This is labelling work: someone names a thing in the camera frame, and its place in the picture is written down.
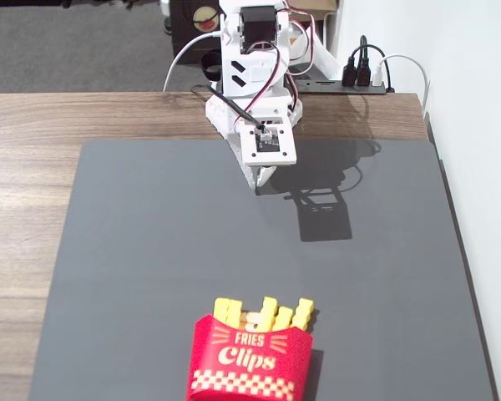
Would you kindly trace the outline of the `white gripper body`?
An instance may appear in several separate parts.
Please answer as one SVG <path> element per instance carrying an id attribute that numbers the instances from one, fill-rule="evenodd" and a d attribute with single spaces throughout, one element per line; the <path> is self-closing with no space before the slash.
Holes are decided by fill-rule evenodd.
<path id="1" fill-rule="evenodd" d="M 221 106 L 221 135 L 240 145 L 289 145 L 293 142 L 293 111 L 289 99 L 233 99 Z"/>

